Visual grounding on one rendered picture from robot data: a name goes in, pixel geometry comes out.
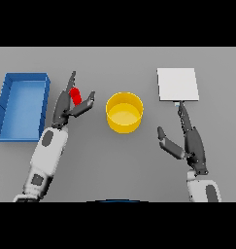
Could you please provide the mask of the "blue tray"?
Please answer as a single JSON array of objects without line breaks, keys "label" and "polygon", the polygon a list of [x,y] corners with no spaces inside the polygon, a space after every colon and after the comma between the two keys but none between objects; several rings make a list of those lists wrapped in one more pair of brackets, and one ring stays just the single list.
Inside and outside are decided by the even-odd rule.
[{"label": "blue tray", "polygon": [[6,73],[0,93],[0,142],[38,142],[50,93],[47,73]]}]

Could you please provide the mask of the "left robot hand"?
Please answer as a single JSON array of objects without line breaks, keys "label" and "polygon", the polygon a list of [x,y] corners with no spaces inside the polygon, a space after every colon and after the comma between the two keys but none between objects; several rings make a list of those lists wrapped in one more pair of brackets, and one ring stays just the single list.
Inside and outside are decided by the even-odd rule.
[{"label": "left robot hand", "polygon": [[68,124],[69,117],[75,117],[82,115],[84,112],[90,110],[93,106],[95,92],[92,91],[89,97],[77,104],[74,108],[70,108],[72,101],[72,89],[75,86],[76,72],[73,71],[69,82],[67,84],[66,90],[63,90],[59,95],[53,112],[51,126],[53,128],[62,129]]}]

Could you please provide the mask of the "pale square scale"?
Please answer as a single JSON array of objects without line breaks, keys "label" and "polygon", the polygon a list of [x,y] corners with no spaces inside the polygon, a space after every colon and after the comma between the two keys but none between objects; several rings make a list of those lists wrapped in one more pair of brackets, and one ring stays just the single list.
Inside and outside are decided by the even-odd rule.
[{"label": "pale square scale", "polygon": [[157,68],[160,101],[198,101],[199,94],[193,68]]}]

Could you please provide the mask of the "yellow bowl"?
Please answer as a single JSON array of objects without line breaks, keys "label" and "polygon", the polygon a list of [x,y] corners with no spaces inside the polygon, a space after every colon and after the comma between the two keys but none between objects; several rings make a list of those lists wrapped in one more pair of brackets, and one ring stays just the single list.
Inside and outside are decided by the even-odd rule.
[{"label": "yellow bowl", "polygon": [[120,91],[106,103],[106,120],[113,131],[119,134],[134,132],[143,118],[144,105],[136,94]]}]

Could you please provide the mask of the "red beaker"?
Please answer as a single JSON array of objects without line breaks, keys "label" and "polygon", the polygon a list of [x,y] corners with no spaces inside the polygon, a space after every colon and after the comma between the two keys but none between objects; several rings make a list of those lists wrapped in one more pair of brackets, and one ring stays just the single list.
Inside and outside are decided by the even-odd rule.
[{"label": "red beaker", "polygon": [[70,96],[73,100],[75,105],[80,105],[82,103],[81,93],[78,88],[71,88],[70,89]]}]

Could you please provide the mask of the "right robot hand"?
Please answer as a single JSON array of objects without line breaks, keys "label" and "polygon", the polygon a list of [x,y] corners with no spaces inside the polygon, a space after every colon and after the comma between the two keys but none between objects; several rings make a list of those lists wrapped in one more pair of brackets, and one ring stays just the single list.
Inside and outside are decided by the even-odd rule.
[{"label": "right robot hand", "polygon": [[186,159],[188,166],[195,171],[196,175],[207,175],[209,171],[206,165],[203,141],[197,128],[191,124],[190,117],[182,101],[179,102],[178,115],[185,139],[185,147],[182,148],[170,140],[161,126],[157,128],[159,146],[177,160]]}]

